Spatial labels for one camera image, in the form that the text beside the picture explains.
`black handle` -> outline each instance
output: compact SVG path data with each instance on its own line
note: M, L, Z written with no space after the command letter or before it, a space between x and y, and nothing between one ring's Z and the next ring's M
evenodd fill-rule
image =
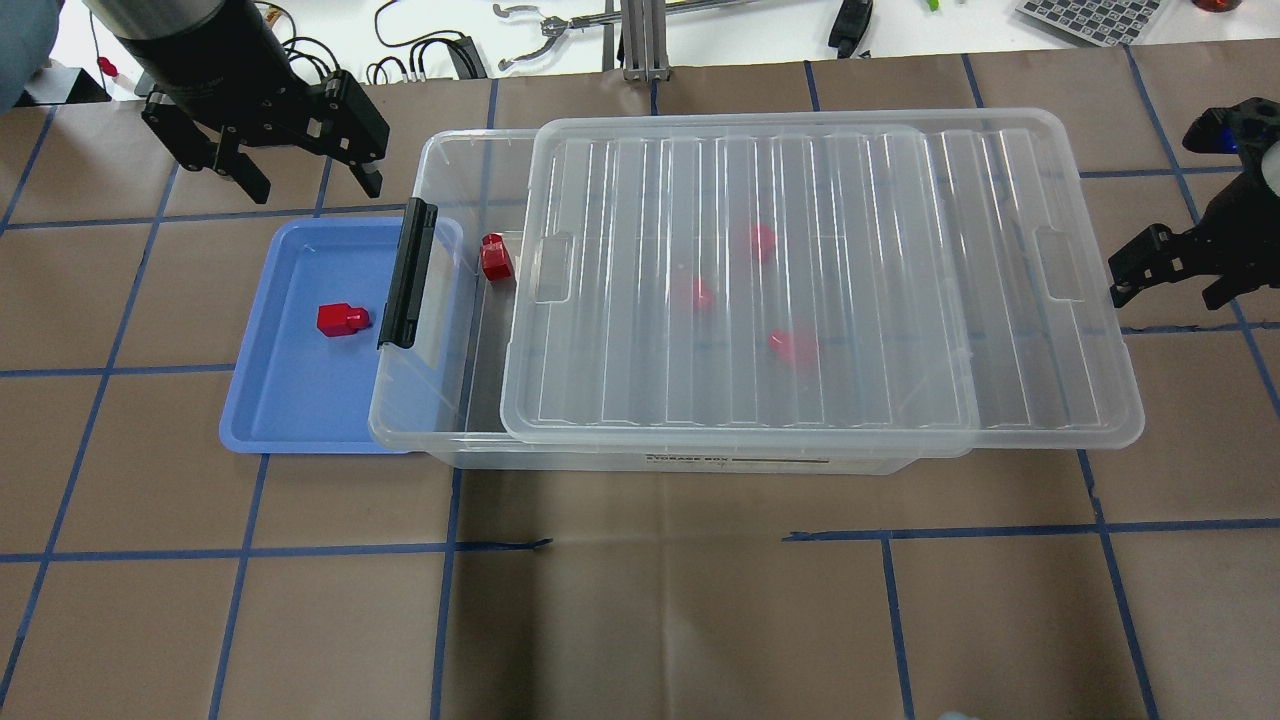
M383 327L378 346L390 342L408 350L417 334L417 316L422 310L422 288L426 286L426 263L431 259L435 240L435 218L440 209L419 197L410 197L401 223L396 269L383 306Z

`plastic box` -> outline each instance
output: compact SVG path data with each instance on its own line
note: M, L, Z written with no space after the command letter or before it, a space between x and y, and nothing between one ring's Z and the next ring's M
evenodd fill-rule
M1142 432L1066 133L1041 110L444 133L415 196L463 231L430 266L466 272L429 270L426 295L474 304L424 301L413 347L381 347L370 429L388 448L883 474ZM488 232L515 286L476 278ZM454 336L467 352L443 354Z

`black device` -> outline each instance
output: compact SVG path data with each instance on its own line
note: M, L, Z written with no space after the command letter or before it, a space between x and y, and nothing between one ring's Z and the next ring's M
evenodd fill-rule
M86 4L155 78L142 119L183 168L211 168L261 204L271 182L241 146L296 145L347 165L369 197L381 192L387 120L349 72L315 86L294 74L251 0Z
M849 58L858 49L872 22L872 0L844 0L840 5L827 37L827 47L835 47L837 58Z
M1111 266L1111 302L1124 307L1143 290L1193 275L1219 275L1204 292L1217 310L1262 286L1280 287L1280 104L1262 97L1211 108L1187 131L1192 152L1238 154L1243 170L1192 229L1153 224L1120 249Z

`red plastic piece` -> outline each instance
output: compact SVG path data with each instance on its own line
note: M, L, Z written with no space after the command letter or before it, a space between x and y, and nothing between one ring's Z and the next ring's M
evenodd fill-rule
M694 277L694 307L710 310L716 306L716 293L712 287L703 282L703 278Z
M316 313L316 329L326 337L356 334L370 325L369 310L346 302L321 305Z
M516 274L500 234L492 232L480 240L480 268L489 282L504 281Z
M806 368L818 361L818 338L809 332L776 329L769 333L769 348L792 368Z
M110 78L119 77L120 74L120 70L115 69L115 65L106 58L97 59L97 69L102 70L102 74Z
M778 236L773 228L765 224L751 225L751 255L760 263L773 259L773 251L778 246Z

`white table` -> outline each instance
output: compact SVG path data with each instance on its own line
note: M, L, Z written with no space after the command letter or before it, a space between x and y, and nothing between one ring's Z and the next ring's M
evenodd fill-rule
M393 51L374 37L372 13L383 0L279 0L297 18L302 35L328 44L343 67L364 79L364 69ZM605 0L508 0L503 5L530 3L545 14L562 18L598 13ZM870 28L859 51L873 56L993 53L1074 47L1083 41L1057 35L1048 26L1014 12L1014 0L941 0L931 13L925 0L878 0ZM835 56L827 33L840 0L754 0L745 5L699 10L667 20L668 55L672 65L730 65L820 60ZM500 58L520 55L541 45L532 15L502 19L485 0L401 0L383 13L383 36L410 38L424 32L457 28L471 35L490 77L517 74L586 73L602 69L604 29L570 31L559 46L534 63L521 63L498 72ZM87 67L96 74L88 13L79 0L68 0L52 56L67 65ZM276 26L288 36L288 20ZM105 28L99 24L101 54L128 78L140 68ZM1165 0L1139 38L1142 44L1201 40L1245 40L1280 37L1280 0L1244 0L1230 13L1206 13L1190 0ZM407 49L397 53L402 59ZM298 68L305 68L300 63ZM443 47L429 51L429 74L453 77L453 65ZM129 97L124 88L113 88Z

